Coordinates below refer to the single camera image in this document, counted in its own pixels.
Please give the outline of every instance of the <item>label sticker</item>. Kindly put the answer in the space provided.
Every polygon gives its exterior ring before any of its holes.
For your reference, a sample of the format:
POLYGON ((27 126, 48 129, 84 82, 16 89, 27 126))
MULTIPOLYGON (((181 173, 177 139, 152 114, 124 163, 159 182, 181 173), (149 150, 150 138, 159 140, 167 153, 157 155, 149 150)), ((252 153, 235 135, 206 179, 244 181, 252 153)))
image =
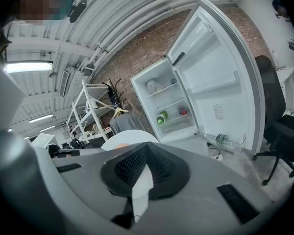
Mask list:
POLYGON ((214 104, 213 106, 214 106, 214 112, 215 112, 216 119, 223 120, 224 119, 224 114, 223 114, 222 105, 214 104))

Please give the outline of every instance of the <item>fluorescent light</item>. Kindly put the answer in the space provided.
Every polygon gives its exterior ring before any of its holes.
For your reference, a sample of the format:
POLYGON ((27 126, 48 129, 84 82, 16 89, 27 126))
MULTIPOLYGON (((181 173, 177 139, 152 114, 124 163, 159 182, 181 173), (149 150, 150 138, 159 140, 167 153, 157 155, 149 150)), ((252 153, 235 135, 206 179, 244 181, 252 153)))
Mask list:
POLYGON ((7 63, 4 70, 6 73, 24 71, 51 71, 52 67, 52 61, 22 61, 7 63))
POLYGON ((54 128, 54 127, 55 127, 55 125, 52 126, 52 127, 48 127, 48 128, 46 128, 46 129, 43 129, 43 130, 41 130, 40 132, 43 132, 43 131, 49 130, 49 129, 54 128))
POLYGON ((39 117, 39 118, 36 118, 36 119, 30 120, 29 122, 30 122, 30 123, 33 123, 33 122, 36 122, 36 121, 39 121, 39 120, 43 120, 43 119, 45 119, 45 118, 50 118, 50 117, 53 117, 53 114, 50 114, 50 115, 47 115, 47 116, 43 116, 43 117, 39 117))

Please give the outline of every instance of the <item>white refrigerator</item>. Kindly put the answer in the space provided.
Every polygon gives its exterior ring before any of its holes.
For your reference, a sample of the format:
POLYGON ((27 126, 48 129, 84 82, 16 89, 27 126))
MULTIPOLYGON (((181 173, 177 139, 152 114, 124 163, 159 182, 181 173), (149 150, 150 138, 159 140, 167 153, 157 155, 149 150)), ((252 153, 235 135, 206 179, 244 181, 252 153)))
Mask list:
POLYGON ((201 154, 208 142, 259 151, 265 99, 258 67, 240 31, 210 1, 198 1, 164 58, 131 83, 160 143, 201 154))

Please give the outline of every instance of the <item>hanger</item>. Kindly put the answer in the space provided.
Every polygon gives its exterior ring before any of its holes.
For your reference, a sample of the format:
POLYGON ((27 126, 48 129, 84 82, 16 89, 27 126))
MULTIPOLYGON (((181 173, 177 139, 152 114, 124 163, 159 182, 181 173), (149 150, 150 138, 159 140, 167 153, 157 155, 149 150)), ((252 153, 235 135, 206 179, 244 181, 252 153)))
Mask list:
POLYGON ((113 115, 113 117, 115 117, 118 113, 120 113, 120 112, 128 112, 128 111, 126 111, 126 110, 122 110, 121 108, 117 108, 116 109, 116 112, 114 113, 114 115, 113 115))

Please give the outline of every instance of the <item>floor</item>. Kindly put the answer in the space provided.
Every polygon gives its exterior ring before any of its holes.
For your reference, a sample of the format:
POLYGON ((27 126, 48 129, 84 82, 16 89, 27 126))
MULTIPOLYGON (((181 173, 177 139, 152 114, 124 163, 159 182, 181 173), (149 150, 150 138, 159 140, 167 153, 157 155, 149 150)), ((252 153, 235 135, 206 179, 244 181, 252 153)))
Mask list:
MULTIPOLYGON (((266 150, 268 150, 268 145, 264 140, 261 152, 266 150)), ((215 149, 209 149, 209 152, 210 154, 213 152, 213 156, 218 154, 215 149)), ((241 154, 233 155, 220 149, 220 153, 222 155, 221 163, 247 178, 252 184, 262 189, 273 201, 285 194, 294 182, 294 177, 289 178, 291 169, 283 160, 279 161, 268 185, 262 186, 262 181, 267 179, 271 173, 275 157, 259 157, 256 161, 253 161, 253 155, 244 151, 241 154)))

